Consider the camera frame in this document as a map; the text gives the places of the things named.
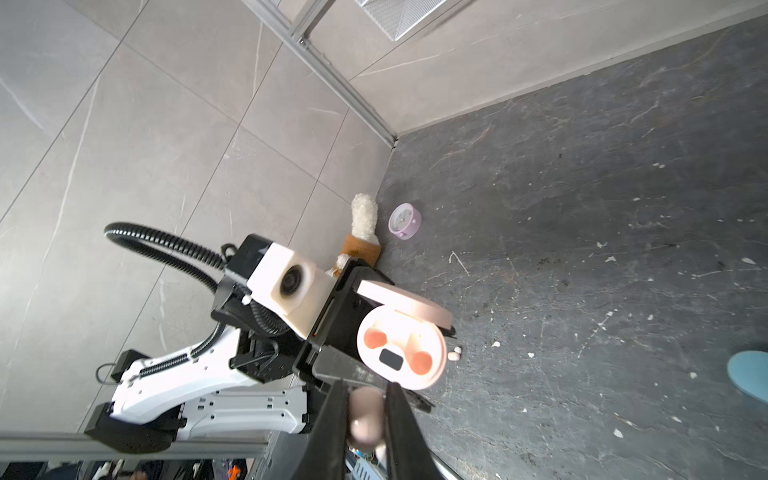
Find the small pink object on table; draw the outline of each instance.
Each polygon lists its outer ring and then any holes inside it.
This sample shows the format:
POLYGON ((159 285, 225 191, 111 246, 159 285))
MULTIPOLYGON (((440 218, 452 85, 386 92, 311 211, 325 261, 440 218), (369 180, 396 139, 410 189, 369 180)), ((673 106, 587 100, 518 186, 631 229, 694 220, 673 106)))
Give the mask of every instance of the small pink object on table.
POLYGON ((411 204, 402 204, 392 212, 389 217, 389 231, 395 237, 407 240, 419 231, 422 224, 422 215, 411 204))

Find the stuffed animal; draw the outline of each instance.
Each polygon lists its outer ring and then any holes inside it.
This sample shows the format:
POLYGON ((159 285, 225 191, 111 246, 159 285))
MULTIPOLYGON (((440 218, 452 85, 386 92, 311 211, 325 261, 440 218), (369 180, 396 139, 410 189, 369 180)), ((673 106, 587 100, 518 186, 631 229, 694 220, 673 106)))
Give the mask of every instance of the stuffed animal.
POLYGON ((352 200, 352 233, 346 236, 341 254, 336 258, 336 265, 326 273, 339 278, 350 257, 365 260, 371 266, 376 265, 382 252, 375 234, 378 217, 379 206, 370 195, 355 195, 352 200))

